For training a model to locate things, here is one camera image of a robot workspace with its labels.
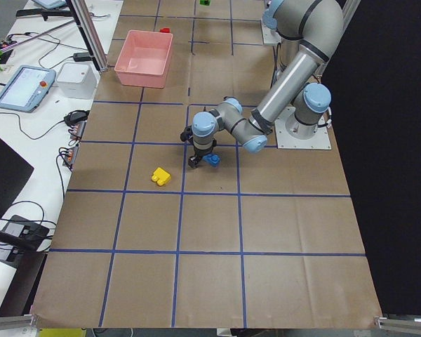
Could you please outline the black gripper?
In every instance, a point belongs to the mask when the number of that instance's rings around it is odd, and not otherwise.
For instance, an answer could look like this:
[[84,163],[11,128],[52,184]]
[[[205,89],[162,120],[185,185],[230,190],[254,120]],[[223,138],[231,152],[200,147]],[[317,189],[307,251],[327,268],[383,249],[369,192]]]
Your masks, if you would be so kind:
[[194,155],[188,159],[188,165],[191,168],[197,168],[201,158],[213,152],[214,147],[217,145],[217,140],[212,139],[209,143],[206,144],[200,144],[193,140],[192,144],[194,147]]

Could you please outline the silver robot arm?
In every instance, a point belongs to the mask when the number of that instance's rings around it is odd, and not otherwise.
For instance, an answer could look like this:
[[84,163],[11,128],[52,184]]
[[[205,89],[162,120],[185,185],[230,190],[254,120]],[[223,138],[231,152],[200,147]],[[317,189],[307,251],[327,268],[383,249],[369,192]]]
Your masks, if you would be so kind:
[[336,1],[272,1],[264,11],[262,23],[283,40],[297,43],[291,62],[272,84],[250,118],[242,117],[238,100],[227,98],[217,107],[194,115],[191,125],[180,135],[193,145],[188,164],[196,168],[216,146],[214,135],[230,133],[245,150],[259,152],[267,144],[274,122],[288,104],[295,107],[300,125],[316,126],[330,105],[330,91],[309,82],[317,68],[333,56],[343,35],[343,14]]

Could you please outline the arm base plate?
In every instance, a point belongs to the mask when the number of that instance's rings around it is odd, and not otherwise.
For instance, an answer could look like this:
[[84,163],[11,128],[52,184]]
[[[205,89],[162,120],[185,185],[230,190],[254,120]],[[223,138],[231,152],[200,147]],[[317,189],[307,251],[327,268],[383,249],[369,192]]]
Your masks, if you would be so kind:
[[263,22],[261,22],[261,29],[265,46],[275,46],[281,43],[281,36],[276,30],[268,28]]
[[295,108],[286,107],[274,122],[276,144],[282,150],[331,150],[327,127],[301,124]]

